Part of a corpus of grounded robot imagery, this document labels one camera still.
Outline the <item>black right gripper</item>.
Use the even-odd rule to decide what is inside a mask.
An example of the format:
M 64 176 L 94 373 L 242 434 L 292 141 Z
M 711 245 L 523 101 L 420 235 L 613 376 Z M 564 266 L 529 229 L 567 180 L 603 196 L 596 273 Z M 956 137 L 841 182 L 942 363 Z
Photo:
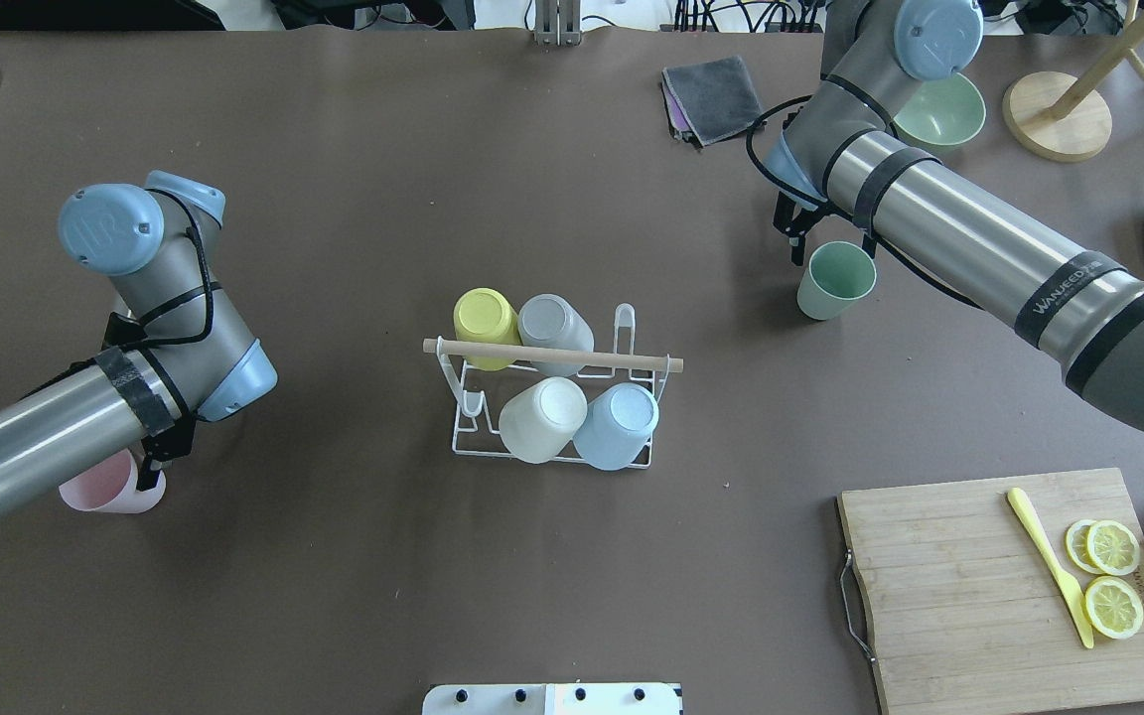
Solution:
M 807 209 L 799 199 L 794 198 L 787 192 L 780 192 L 777 198 L 773 216 L 773 227 L 777 231 L 780 231 L 786 240 L 789 241 L 791 247 L 791 263 L 794 267 L 803 267 L 807 262 L 807 235 L 821 219 L 839 215 L 839 217 L 848 220 L 855 223 L 855 227 L 861 227 L 861 223 L 855 222 L 852 215 L 849 212 L 837 208 L 832 202 L 823 204 L 821 207 L 815 209 Z M 875 230 L 867 230 L 861 227 L 861 251 L 867 254 L 869 259 L 875 259 L 877 254 L 877 232 Z

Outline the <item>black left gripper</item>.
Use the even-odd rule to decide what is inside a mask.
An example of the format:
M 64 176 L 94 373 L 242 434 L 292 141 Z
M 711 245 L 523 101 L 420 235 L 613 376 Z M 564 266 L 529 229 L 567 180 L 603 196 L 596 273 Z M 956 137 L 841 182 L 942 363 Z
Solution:
M 186 413 L 174 421 L 169 429 L 156 435 L 145 436 L 141 440 L 141 472 L 162 471 L 165 467 L 191 454 L 194 448 L 194 431 L 197 420 Z

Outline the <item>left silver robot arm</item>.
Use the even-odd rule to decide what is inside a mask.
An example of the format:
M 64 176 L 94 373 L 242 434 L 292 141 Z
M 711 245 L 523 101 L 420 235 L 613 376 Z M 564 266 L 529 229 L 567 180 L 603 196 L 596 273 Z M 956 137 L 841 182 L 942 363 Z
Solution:
M 275 388 L 271 358 L 210 267 L 225 208 L 215 186 L 164 170 L 144 186 L 69 194 L 59 241 L 109 277 L 135 335 L 0 411 L 0 517 L 133 443 L 225 420 Z

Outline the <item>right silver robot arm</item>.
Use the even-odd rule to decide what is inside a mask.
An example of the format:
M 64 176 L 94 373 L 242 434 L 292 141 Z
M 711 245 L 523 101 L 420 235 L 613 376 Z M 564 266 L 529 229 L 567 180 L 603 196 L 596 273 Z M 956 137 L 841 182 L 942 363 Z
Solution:
M 958 73 L 982 43 L 974 1 L 831 1 L 821 82 L 758 162 L 793 208 L 840 215 L 1060 363 L 1064 383 L 1144 431 L 1144 280 L 959 177 L 890 134 L 925 80 Z

